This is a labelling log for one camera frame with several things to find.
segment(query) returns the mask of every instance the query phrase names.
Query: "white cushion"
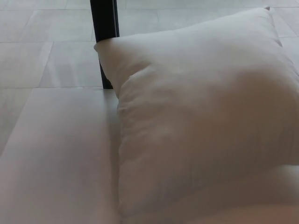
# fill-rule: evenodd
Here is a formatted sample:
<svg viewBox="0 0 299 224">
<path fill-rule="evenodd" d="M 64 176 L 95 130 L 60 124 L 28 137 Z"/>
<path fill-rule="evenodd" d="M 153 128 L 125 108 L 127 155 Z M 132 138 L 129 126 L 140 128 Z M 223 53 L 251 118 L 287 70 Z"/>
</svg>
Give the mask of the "white cushion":
<svg viewBox="0 0 299 224">
<path fill-rule="evenodd" d="M 299 164 L 299 78 L 268 10 L 95 49 L 119 98 L 123 215 Z"/>
<path fill-rule="evenodd" d="M 215 184 L 122 224 L 297 224 L 299 166 Z"/>
</svg>

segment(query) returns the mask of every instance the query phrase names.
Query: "metal leg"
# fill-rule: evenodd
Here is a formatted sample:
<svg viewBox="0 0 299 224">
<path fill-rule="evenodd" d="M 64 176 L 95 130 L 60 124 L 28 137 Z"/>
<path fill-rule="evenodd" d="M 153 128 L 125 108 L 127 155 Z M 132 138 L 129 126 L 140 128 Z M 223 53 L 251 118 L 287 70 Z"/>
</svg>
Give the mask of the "metal leg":
<svg viewBox="0 0 299 224">
<path fill-rule="evenodd" d="M 93 14 L 93 26 L 97 42 L 120 36 L 116 0 L 90 0 Z M 112 89 L 100 66 L 104 89 Z"/>
</svg>

